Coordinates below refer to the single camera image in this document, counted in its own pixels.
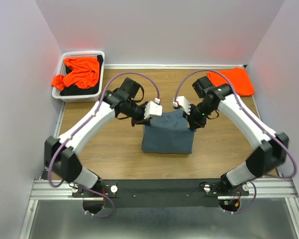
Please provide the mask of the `blue grey t shirt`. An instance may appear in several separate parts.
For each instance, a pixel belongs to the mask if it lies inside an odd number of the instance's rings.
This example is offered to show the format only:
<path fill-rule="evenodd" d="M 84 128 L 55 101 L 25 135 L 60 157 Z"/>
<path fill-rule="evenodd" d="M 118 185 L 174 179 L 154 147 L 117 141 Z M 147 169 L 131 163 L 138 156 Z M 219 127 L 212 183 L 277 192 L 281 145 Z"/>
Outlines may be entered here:
<path fill-rule="evenodd" d="M 191 154 L 194 132 L 182 110 L 163 113 L 144 126 L 141 150 L 145 153 Z"/>

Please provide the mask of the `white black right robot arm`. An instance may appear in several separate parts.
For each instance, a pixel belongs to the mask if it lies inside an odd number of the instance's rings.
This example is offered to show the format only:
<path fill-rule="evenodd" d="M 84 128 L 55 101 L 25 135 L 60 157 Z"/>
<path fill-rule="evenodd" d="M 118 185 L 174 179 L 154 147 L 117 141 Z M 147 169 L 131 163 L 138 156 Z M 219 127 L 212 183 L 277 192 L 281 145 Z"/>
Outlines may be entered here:
<path fill-rule="evenodd" d="M 288 136 L 266 126 L 246 107 L 229 84 L 214 86 L 207 77 L 202 77 L 192 86 L 202 102 L 194 105 L 185 97 L 176 98 L 190 129 L 204 127 L 213 112 L 223 113 L 253 148 L 244 163 L 221 176 L 218 187 L 223 194 L 231 195 L 242 183 L 260 178 L 285 163 Z"/>

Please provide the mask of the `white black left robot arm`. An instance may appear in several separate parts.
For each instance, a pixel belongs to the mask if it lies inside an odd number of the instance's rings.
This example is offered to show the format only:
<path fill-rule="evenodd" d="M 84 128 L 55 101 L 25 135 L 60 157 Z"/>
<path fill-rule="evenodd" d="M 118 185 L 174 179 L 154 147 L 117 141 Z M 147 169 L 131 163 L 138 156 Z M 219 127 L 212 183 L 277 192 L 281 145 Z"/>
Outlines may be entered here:
<path fill-rule="evenodd" d="M 51 174 L 55 173 L 62 182 L 82 186 L 90 197 L 100 193 L 101 177 L 83 166 L 78 156 L 94 135 L 119 114 L 131 118 L 132 125 L 150 123 L 155 108 L 161 107 L 160 99 L 139 104 L 134 100 L 134 94 L 139 88 L 141 86 L 137 82 L 125 79 L 114 91 L 105 89 L 90 111 L 72 128 L 58 137 L 50 136 L 45 141 L 44 164 L 52 187 L 60 187 L 60 184 L 52 182 Z"/>

